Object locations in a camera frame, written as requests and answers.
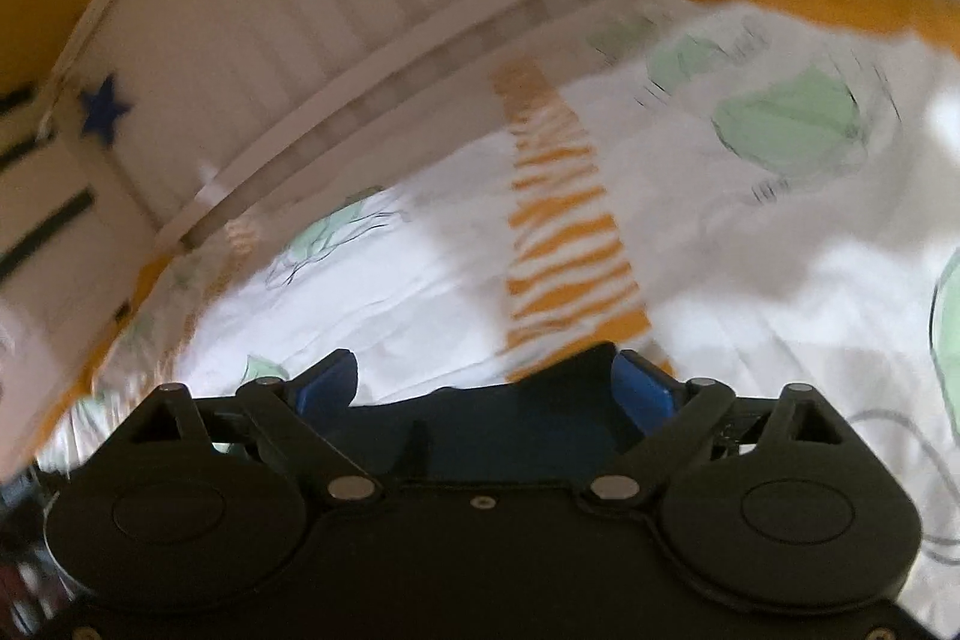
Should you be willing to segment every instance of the orange striped pattern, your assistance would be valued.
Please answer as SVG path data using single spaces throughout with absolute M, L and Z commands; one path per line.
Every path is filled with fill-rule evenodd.
M 580 118 L 532 60 L 501 68 L 493 90 L 517 145 L 507 348 L 535 356 L 518 380 L 597 342 L 636 340 L 650 321 Z

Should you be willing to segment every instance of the blue plastic tab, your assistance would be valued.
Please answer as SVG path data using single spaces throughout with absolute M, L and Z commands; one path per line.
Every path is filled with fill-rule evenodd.
M 357 391 L 357 360 L 349 350 L 335 350 L 291 381 L 294 410 L 323 434 L 349 407 Z
M 621 410 L 647 437 L 677 413 L 671 390 L 622 353 L 616 355 L 611 366 L 611 393 Z

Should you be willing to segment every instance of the blue star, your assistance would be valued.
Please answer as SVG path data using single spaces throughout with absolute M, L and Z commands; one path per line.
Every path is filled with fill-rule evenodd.
M 86 110 L 80 135 L 96 134 L 108 148 L 113 143 L 115 134 L 113 126 L 116 125 L 117 119 L 126 115 L 131 109 L 129 104 L 116 100 L 113 88 L 114 74 L 111 74 L 97 92 L 80 91 L 80 101 L 83 102 L 83 109 Z

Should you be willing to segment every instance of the metal screw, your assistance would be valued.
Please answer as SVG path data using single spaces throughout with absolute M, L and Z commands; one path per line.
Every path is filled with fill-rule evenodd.
M 486 496 L 473 497 L 470 500 L 470 506 L 478 510 L 493 510 L 496 507 L 496 499 Z
M 626 475 L 601 475 L 590 484 L 590 490 L 605 501 L 632 499 L 640 493 L 640 484 Z
M 335 477 L 326 485 L 330 496 L 341 501 L 370 499 L 376 493 L 376 483 L 363 475 Z

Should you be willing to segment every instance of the mattress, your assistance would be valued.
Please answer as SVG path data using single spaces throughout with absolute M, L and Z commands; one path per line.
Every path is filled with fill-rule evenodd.
M 901 601 L 953 634 L 960 63 L 910 20 L 791 11 L 621 0 L 373 126 L 315 193 L 170 263 L 41 465 L 164 381 L 227 394 L 344 347 L 377 404 L 612 339 L 741 395 L 816 384 L 918 504 Z

